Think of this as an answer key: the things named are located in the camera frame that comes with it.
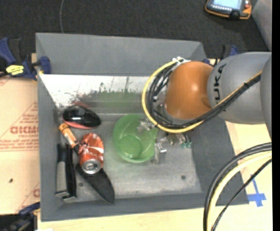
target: knife blade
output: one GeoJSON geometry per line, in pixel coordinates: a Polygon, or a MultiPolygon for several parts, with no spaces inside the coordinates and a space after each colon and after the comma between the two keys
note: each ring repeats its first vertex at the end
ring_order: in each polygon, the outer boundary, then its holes
{"type": "Polygon", "coordinates": [[[85,180],[97,191],[97,193],[109,204],[114,204],[115,193],[112,183],[104,169],[100,169],[97,173],[87,174],[82,167],[77,164],[76,171],[85,178],[85,180]]]}

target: yellow cable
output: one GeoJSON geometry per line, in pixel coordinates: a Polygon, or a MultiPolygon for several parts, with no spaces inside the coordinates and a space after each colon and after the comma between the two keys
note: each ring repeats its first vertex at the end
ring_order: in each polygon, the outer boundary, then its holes
{"type": "Polygon", "coordinates": [[[217,200],[219,198],[220,193],[222,192],[223,188],[225,185],[235,176],[236,173],[241,171],[243,168],[248,166],[251,163],[254,163],[256,161],[262,160],[262,159],[271,159],[272,158],[272,152],[261,152],[257,153],[255,155],[251,155],[246,157],[246,160],[243,161],[241,164],[237,165],[235,168],[233,168],[223,179],[222,181],[218,184],[216,187],[212,200],[210,202],[209,208],[208,208],[208,213],[207,213],[207,231],[210,231],[213,227],[213,222],[212,222],[212,213],[213,209],[216,206],[217,200]]]}
{"type": "MultiPolygon", "coordinates": [[[[148,89],[148,86],[149,84],[151,83],[151,81],[153,80],[153,78],[158,74],[160,73],[163,69],[173,65],[174,63],[176,63],[177,61],[171,61],[165,65],[163,65],[162,67],[160,67],[159,69],[157,69],[147,80],[147,82],[145,83],[144,85],[144,88],[143,88],[143,92],[142,92],[142,107],[143,107],[143,110],[144,110],[144,113],[145,115],[148,117],[148,119],[151,121],[151,123],[153,123],[156,127],[160,128],[161,130],[164,130],[166,132],[169,132],[169,133],[183,133],[183,132],[187,132],[191,129],[194,129],[195,127],[197,127],[198,125],[200,125],[201,123],[204,122],[204,120],[198,122],[198,123],[195,123],[193,125],[190,125],[188,127],[185,127],[185,128],[177,128],[177,129],[173,129],[173,128],[166,128],[160,124],[158,124],[158,122],[150,115],[150,113],[148,112],[147,110],[147,107],[146,107],[146,102],[145,102],[145,99],[146,99],[146,91],[148,89]]],[[[262,71],[260,71],[259,73],[257,73],[256,75],[254,75],[252,78],[250,78],[248,80],[251,81],[252,79],[258,77],[260,74],[262,73],[262,71]]],[[[225,102],[234,92],[233,91],[232,93],[230,93],[229,95],[227,95],[219,104],[217,104],[214,108],[220,106],[223,102],[225,102]]]]}

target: red can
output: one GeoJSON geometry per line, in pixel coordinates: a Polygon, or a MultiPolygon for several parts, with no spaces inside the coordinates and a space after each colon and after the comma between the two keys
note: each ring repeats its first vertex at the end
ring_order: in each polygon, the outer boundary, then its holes
{"type": "Polygon", "coordinates": [[[95,133],[85,134],[79,146],[79,165],[87,174],[97,173],[103,167],[104,145],[95,133]]]}

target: black computer mouse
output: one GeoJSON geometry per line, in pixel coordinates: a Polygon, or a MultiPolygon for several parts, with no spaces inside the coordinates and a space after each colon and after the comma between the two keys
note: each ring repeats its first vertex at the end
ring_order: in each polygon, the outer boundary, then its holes
{"type": "Polygon", "coordinates": [[[63,111],[63,121],[73,128],[81,129],[91,129],[101,124],[99,116],[94,111],[80,105],[66,108],[63,111]]]}

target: black handle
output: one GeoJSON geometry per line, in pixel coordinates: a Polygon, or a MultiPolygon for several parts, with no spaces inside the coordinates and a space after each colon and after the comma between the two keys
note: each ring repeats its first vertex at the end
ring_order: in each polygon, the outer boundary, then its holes
{"type": "Polygon", "coordinates": [[[57,166],[56,166],[56,193],[57,197],[68,197],[66,177],[67,144],[57,144],[57,166]]]}

